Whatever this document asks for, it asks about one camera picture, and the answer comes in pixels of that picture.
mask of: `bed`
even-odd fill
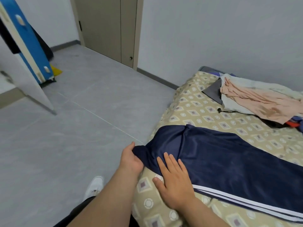
[[[218,76],[208,73],[213,71],[218,70],[209,67],[200,68],[194,76],[176,90],[172,104],[162,115],[150,139],[162,126],[191,124],[222,132],[236,133],[243,140],[263,151],[294,164],[302,165],[303,137],[302,133],[296,129],[289,127],[270,128],[252,115],[218,113],[217,109],[222,106],[201,92],[218,79]],[[187,226],[187,223],[178,216],[176,211],[169,209],[163,203],[152,182],[155,176],[163,179],[147,168],[143,170],[132,205],[133,217],[141,227]],[[195,195],[233,227],[302,226],[198,193]]]

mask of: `person's left hand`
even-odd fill
[[[136,176],[138,176],[143,170],[144,165],[141,160],[132,152],[134,146],[135,143],[131,142],[130,145],[123,149],[119,167],[129,169],[131,172],[136,174]]]

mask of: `yellow object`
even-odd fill
[[[51,65],[51,69],[53,70],[54,76],[58,76],[62,73],[62,71],[58,68],[55,68],[54,66]]]

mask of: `person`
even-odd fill
[[[102,177],[95,177],[85,193],[84,201],[55,227],[138,226],[131,216],[131,204],[144,165],[133,154],[134,146],[132,142],[122,151],[120,165],[106,186],[103,188]],[[157,177],[153,178],[153,183],[165,204],[182,215],[191,227],[227,227],[226,222],[195,197],[182,161],[176,161],[167,153],[164,153],[164,159],[167,167],[160,157],[157,162],[165,184]]]

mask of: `hand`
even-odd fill
[[[167,168],[160,157],[157,157],[157,162],[164,177],[165,185],[157,177],[153,178],[153,182],[163,201],[173,210],[182,212],[182,208],[185,208],[196,198],[194,188],[181,159],[177,162],[174,156],[172,154],[168,155],[167,152],[164,153],[164,158]]]
[[[130,145],[123,149],[119,168],[130,170],[131,173],[134,173],[136,177],[138,177],[143,170],[144,165],[141,160],[132,152],[134,145],[135,143],[131,142]]]

